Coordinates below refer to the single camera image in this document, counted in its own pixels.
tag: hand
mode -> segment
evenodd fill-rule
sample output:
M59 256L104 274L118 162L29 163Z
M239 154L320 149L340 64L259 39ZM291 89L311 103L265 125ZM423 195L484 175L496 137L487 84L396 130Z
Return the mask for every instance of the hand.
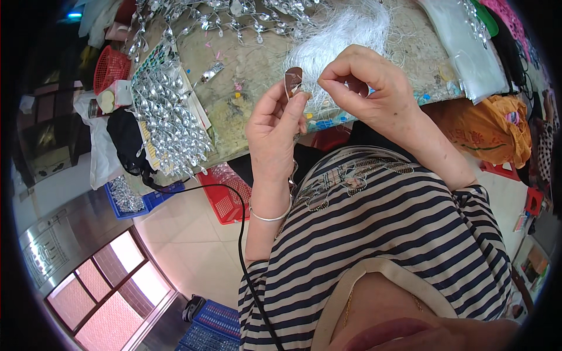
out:
M360 45L342 51L326 66L318 84L338 106L390 140L420 113L404 72ZM369 94L369 86L374 93Z
M255 181L287 182L293 172L293 137L306 133L302 113L309 98L309 93L298 92L287 102L279 81L257 102L246 124Z

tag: orange plastic bag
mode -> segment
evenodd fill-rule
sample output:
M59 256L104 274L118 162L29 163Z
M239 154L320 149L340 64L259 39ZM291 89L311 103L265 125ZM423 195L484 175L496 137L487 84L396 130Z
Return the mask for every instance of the orange plastic bag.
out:
M514 96L491 96L473 105L468 99L427 104L421 109L437 124L453 145L472 156L521 168L531 156L531 131L525 119L527 106ZM518 112L517 125L505 115Z

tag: woman's left hand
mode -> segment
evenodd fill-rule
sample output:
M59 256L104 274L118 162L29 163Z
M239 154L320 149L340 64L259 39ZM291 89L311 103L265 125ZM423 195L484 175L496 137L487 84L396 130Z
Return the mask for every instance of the woman's left hand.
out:
M299 92L287 102L282 80L257 102L246 124L254 182L287 182L293 172L293 137L306 133L302 113L309 98Z

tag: table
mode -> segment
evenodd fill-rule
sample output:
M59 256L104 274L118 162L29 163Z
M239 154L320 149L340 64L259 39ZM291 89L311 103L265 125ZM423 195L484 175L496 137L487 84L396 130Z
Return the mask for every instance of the table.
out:
M464 92L453 83L448 55L425 11L412 0L384 0L384 5L393 9L392 26L400 32L389 38L388 51L392 61L401 64L410 79L418 104L463 97ZM188 22L184 13L172 23L174 33L179 33ZM151 49L159 42L164 28L162 17L155 17L147 28L146 39ZM225 29L223 33L221 38L218 30L206 33L195 28L176 43L183 68L192 83L199 80L217 57L225 65L208 83L199 83L195 88L212 123L210 136L216 147L216 152L209 154L208 162L203 164L207 168L248 153L244 126L262 94L283 77L281 65L291 42L287 36L265 32L262 34L265 46L258 45L256 33L245 29L242 31L244 45L240 45L234 31ZM237 91L235 83L240 84L242 90ZM308 132L348 121L341 118L343 116L336 113L327 122L314 116L308 120ZM128 174L125 177L134 192L152 191L142 184L140 177ZM161 185L176 180L177 177L167 177L162 172L155 178Z

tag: green plastic item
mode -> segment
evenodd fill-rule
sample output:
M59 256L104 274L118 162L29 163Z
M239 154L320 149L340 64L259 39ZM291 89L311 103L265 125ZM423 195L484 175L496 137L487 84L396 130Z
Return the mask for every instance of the green plastic item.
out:
M488 29L488 33L490 33L490 36L495 37L500 30L497 27L496 21L488 12L488 9L486 9L484 5L480 4L478 0L470 1L474 5L474 7L476 7L476 15L479 19L482 20L482 22L484 22L486 28Z

